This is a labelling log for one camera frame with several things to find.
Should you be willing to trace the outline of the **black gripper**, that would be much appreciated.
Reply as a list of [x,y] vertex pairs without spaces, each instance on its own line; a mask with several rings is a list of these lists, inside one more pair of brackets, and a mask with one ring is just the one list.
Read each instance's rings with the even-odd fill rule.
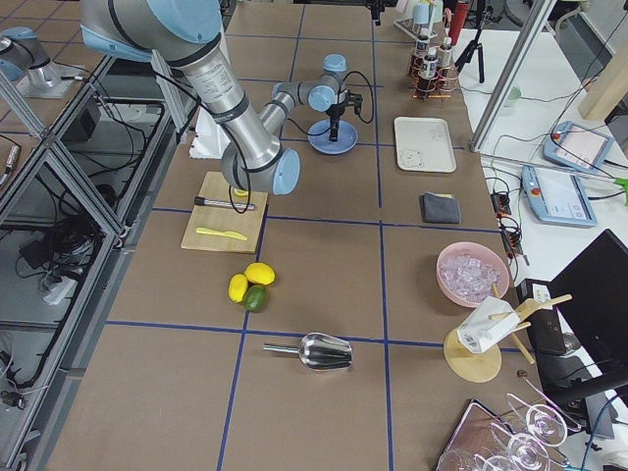
[[[379,25],[381,23],[381,1],[380,0],[372,0],[371,1],[371,18],[375,25]],[[329,131],[329,141],[338,141],[340,134],[340,118],[344,114],[345,111],[345,101],[343,100],[340,103],[333,104],[327,110],[327,116],[330,120],[330,131]]]

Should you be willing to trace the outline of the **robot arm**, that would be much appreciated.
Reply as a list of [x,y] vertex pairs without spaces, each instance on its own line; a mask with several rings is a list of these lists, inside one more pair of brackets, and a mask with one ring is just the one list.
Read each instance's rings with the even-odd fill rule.
[[299,104],[318,112],[337,104],[346,72],[342,55],[327,56],[315,80],[277,84],[271,101],[256,112],[220,48],[219,2],[83,1],[80,10],[88,47],[136,62],[159,53],[183,73],[232,142],[222,158],[223,176],[232,187],[275,195],[294,190],[300,159],[276,133]]

